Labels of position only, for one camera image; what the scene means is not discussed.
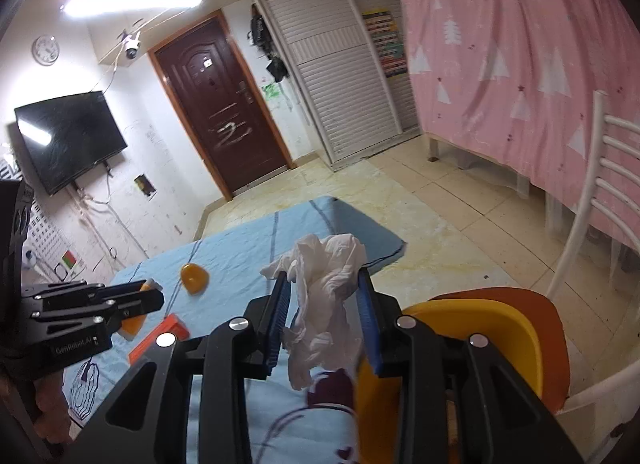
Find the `wall clock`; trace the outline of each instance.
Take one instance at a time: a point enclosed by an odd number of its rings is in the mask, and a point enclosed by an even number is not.
[[[60,56],[60,45],[56,37],[43,35],[38,37],[31,46],[31,53],[41,66],[52,66]]]

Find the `wall-mounted television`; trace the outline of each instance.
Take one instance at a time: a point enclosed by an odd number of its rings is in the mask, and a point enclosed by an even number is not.
[[[25,105],[15,118],[49,195],[127,147],[100,91]]]

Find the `security camera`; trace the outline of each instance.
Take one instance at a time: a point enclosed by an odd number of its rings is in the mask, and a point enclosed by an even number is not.
[[[134,38],[133,35],[127,35],[127,38],[124,39],[124,51],[127,55],[127,58],[133,60],[138,54],[138,50],[140,48],[140,32],[136,34]]]

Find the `yellow bucket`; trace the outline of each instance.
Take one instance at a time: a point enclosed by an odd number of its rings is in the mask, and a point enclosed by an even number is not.
[[[425,301],[403,312],[443,336],[467,339],[484,334],[542,397],[540,342],[531,322],[517,309],[500,301],[459,299]],[[361,463],[392,464],[399,397],[400,379],[378,379],[363,360],[355,397]]]

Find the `tile floor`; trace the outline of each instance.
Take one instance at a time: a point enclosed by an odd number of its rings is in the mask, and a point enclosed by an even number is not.
[[[377,290],[396,296],[402,307],[490,285],[544,292],[563,241],[545,231],[544,193],[533,188],[522,199],[492,184],[511,177],[500,170],[478,178],[478,170],[458,169],[450,151],[430,163],[423,138],[416,137],[337,173],[319,159],[283,173],[212,212],[204,235],[333,195],[407,241],[405,256],[374,276]],[[567,336],[571,393],[640,357],[638,273],[616,278],[610,289],[608,252],[587,244],[555,300]],[[638,388],[635,383],[613,400],[559,416],[584,455],[634,413]]]

